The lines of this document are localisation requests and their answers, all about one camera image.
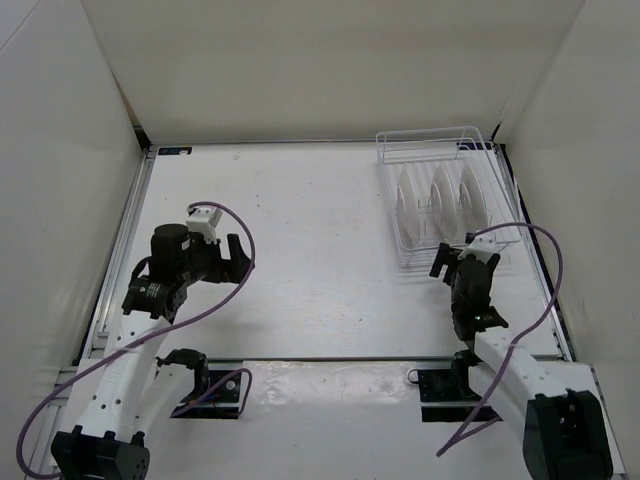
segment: white wall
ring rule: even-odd
[[[22,478],[22,422],[77,353],[140,161],[80,1],[35,4],[0,2],[0,472],[10,479]]]
[[[583,0],[83,0],[155,142],[506,134]]]
[[[640,478],[640,2],[588,0],[508,141],[532,219],[558,236],[560,303]],[[555,272],[551,248],[543,249]]]

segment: wire rack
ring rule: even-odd
[[[447,171],[454,191],[456,208],[456,234],[448,243],[465,245],[465,233],[471,231],[465,219],[462,199],[458,195],[460,177],[465,164],[469,164],[482,189],[489,225],[513,221],[517,215],[509,202],[498,166],[489,154],[482,135],[475,127],[437,128],[381,132],[376,135],[378,173],[386,194],[389,215],[396,237],[398,261],[402,268],[424,268],[433,263],[438,246],[445,241],[438,228],[430,198],[431,184],[436,169],[442,165]],[[396,189],[403,170],[407,170],[420,204],[420,241],[413,244],[405,233],[396,208]],[[518,242],[515,229],[495,232],[500,250]]]

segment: white plate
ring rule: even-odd
[[[452,241],[458,228],[456,204],[451,179],[443,165],[433,174],[431,184],[431,205],[438,228],[445,241]]]
[[[404,231],[409,236],[412,245],[420,242],[420,213],[418,211],[418,197],[411,175],[405,168],[400,174],[398,180],[396,207],[398,212],[398,220]]]
[[[470,230],[481,230],[489,226],[487,206],[476,172],[466,164],[460,176],[460,203]]]

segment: rack wire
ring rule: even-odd
[[[396,237],[398,262],[401,268],[425,268],[431,266],[439,244],[445,241],[438,228],[431,184],[436,169],[442,165],[447,171],[456,199],[456,234],[448,243],[465,245],[465,233],[470,225],[465,219],[459,183],[465,165],[470,165],[482,189],[489,225],[513,221],[517,218],[509,201],[504,181],[498,174],[495,158],[489,154],[479,130],[475,127],[452,127],[427,130],[381,132],[376,135],[378,173],[385,192],[386,204]],[[421,236],[413,244],[402,228],[398,210],[396,189],[403,170],[407,170],[420,204]],[[495,233],[500,250],[518,242],[520,234],[515,229],[502,229]]]

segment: robotic arm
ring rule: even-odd
[[[199,207],[188,213],[186,226],[155,229],[151,256],[136,266],[129,283],[116,349],[173,324],[190,285],[239,283],[250,268],[238,235],[227,236],[230,258],[222,258],[215,234],[220,210]],[[146,266],[148,275],[141,275]],[[159,372],[143,393],[165,336],[108,364],[73,431],[56,433],[51,452],[67,480],[143,480],[150,459],[144,439],[155,420],[168,418],[180,401],[198,398],[209,388],[206,355],[181,349],[157,360]]]
[[[458,338],[469,348],[456,355],[458,383],[483,395],[500,383],[489,404],[522,443],[534,480],[609,479],[613,464],[602,408],[589,391],[575,392],[550,375],[522,347],[511,346],[507,322],[491,306],[491,284],[500,255],[492,238],[469,237],[465,249],[440,244],[430,276],[451,287],[451,312]]]

